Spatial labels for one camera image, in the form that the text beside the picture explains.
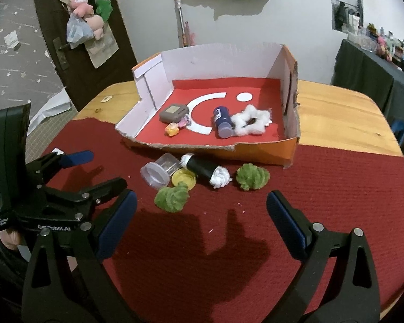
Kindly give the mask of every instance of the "pink plush toy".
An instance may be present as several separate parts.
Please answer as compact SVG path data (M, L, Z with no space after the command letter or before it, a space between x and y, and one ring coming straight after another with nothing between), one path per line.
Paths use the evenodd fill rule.
M99 15L85 16L84 20L93 31L96 40L100 40L103 37L104 22Z
M69 7L74 15L83 18L87 15L93 15L93 6L89 5L88 0L70 0Z
M386 41L385 41L384 38L381 37L381 36L379 36L379 37L377 38L377 43L378 43L379 45L383 45L383 46L386 47Z

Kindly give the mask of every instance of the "dark tablecloth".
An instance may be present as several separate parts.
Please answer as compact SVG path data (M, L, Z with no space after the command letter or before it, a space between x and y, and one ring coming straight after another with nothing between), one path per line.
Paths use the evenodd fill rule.
M343 40L332 84L366 94L386 118L404 121L404 72L375 53Z

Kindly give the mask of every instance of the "orange cardboard box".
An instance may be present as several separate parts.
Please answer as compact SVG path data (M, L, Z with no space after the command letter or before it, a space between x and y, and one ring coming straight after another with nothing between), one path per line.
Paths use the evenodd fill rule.
M287 47L263 43L178 48L152 56L135 66L133 73L140 101L116 125L129 146L284 167L292 164L300 137L298 67ZM239 96L242 93L245 101ZM189 107L192 124L167 137L166 124L158 116L174 103ZM219 138L212 125L213 109L224 105L232 115L248 104L272 110L273 123L266 132Z

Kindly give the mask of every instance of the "black tube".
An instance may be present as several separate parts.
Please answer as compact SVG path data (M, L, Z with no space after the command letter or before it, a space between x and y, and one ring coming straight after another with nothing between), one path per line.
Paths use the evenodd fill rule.
M205 177L208 181L211 179L218 164L209 160L200 159L196 156L192 156L187 162L187 169L194 172L196 177Z

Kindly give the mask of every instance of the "green plush toy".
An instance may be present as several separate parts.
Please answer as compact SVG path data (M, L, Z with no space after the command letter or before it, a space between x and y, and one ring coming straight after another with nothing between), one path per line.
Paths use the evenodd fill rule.
M241 189L245 191L264 187L270 177L268 170L253 164L244 164L236 172L236 181L241 185Z
M111 0L96 0L96 14L100 15L105 23L108 21L112 11Z
M163 187L154 198L154 204L167 212L181 211L189 198L187 184L179 182L176 187Z

